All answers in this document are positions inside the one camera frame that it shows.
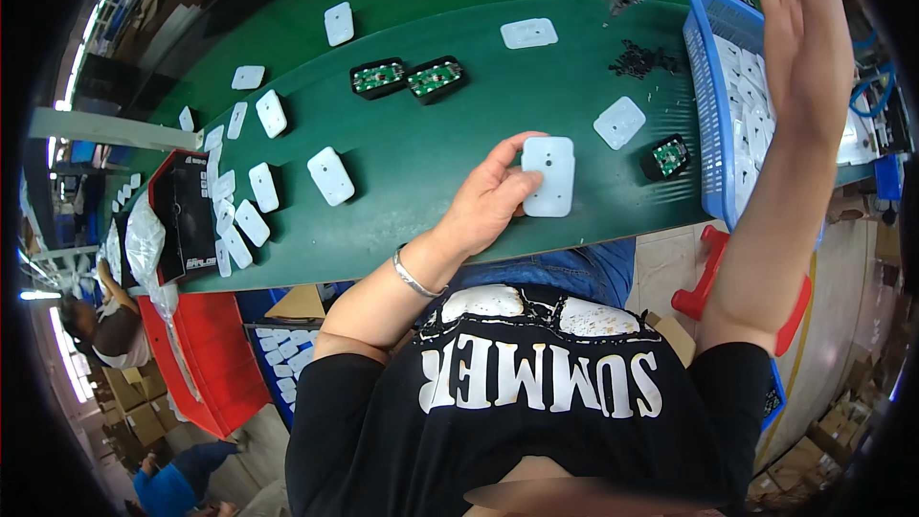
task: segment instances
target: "silver bracelet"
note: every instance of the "silver bracelet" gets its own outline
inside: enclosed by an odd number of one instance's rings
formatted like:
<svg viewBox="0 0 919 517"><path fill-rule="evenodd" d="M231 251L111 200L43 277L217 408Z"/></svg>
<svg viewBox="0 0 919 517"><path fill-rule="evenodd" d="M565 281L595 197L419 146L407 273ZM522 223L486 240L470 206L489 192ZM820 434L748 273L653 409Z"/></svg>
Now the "silver bracelet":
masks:
<svg viewBox="0 0 919 517"><path fill-rule="evenodd" d="M396 252L392 255L392 267L396 269L396 273L399 274L399 277L407 283L415 292L420 293L424 297L440 297L442 293L447 291L447 287L444 286L439 292L431 292L426 289L423 285L418 283L417 280L412 278L412 275L408 273L408 270L405 269L405 266L402 265L402 260L399 259L399 252L402 250L402 246L396 248Z"/></svg>

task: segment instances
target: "metal beam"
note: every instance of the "metal beam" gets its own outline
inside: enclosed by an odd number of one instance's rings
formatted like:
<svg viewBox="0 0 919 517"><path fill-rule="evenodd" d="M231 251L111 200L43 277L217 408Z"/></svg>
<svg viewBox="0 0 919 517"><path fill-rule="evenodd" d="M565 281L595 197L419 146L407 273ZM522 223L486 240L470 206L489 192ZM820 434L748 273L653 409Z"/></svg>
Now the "metal beam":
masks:
<svg viewBox="0 0 919 517"><path fill-rule="evenodd" d="M32 261L41 261L43 259L63 258L64 256L79 256L80 254L92 254L98 251L98 246L80 246L67 247L65 249L51 249L49 251L40 251L30 256Z"/></svg>
<svg viewBox="0 0 919 517"><path fill-rule="evenodd" d="M36 108L32 114L29 137L51 136L165 151L176 148L197 150L204 143L202 133L89 112Z"/></svg>

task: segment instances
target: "clear plastic bag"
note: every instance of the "clear plastic bag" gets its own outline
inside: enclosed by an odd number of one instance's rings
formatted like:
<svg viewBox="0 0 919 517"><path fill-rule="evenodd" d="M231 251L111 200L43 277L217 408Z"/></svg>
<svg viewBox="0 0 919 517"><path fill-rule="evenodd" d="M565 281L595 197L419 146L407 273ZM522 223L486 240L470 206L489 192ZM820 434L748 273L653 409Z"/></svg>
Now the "clear plastic bag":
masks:
<svg viewBox="0 0 919 517"><path fill-rule="evenodd" d="M134 279L150 295L150 301L156 308L167 326L167 337L173 354L176 356L179 371L185 379L185 385L195 399L201 401L201 393L191 378L189 367L186 364L185 354L178 344L176 324L173 315L178 307L178 288L174 283L160 285L156 276L156 264L163 253L163 244L166 241L167 231L150 207L147 192L144 191L134 202L131 215L128 216L128 229L124 237L124 250L131 265Z"/></svg>

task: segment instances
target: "green circuit board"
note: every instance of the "green circuit board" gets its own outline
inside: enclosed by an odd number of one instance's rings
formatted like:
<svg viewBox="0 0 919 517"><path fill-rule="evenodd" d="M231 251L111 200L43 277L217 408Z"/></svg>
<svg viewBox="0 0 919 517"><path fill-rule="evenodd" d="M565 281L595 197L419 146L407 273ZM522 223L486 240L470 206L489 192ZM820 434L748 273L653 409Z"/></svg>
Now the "green circuit board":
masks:
<svg viewBox="0 0 919 517"><path fill-rule="evenodd" d="M663 146L655 148L652 153L664 178L672 174L686 161L686 146L676 140L671 140Z"/></svg>
<svg viewBox="0 0 919 517"><path fill-rule="evenodd" d="M405 69L398 62L373 68L364 68L354 73L354 90L364 92L378 86L391 84L403 78Z"/></svg>
<svg viewBox="0 0 919 517"><path fill-rule="evenodd" d="M427 70L420 70L408 77L409 88L415 96L424 96L446 86L462 76L462 67L455 62L435 64Z"/></svg>

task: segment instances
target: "red plastic crate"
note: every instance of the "red plastic crate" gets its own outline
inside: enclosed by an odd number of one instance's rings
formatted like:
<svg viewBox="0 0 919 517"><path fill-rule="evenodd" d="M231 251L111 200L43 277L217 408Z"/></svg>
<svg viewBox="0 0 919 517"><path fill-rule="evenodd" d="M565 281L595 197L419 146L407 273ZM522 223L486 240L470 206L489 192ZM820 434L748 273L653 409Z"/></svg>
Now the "red plastic crate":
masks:
<svg viewBox="0 0 919 517"><path fill-rule="evenodd" d="M701 239L711 243L711 253L705 262L705 271L692 292L676 290L676 293L670 299L670 305L673 309L692 317L696 321L702 319L702 311L708 301L708 294L711 293L711 286L715 283L715 274L718 272L721 256L724 254L724 247L727 245L729 237L729 234L715 229L714 225L705 226L702 230ZM792 339L795 339L798 325L801 322L801 318L804 317L808 302L810 302L810 290L810 276L805 273L800 293L798 293L798 301L795 302L794 309L791 310L791 316L788 317L785 325L775 334L776 357L788 351Z"/></svg>
<svg viewBox="0 0 919 517"><path fill-rule="evenodd" d="M270 403L269 390L243 332L243 319L233 293L178 296L173 321L201 401L192 395L182 377L166 323L156 313L150 297L138 299L156 362L182 415L219 439L226 439Z"/></svg>

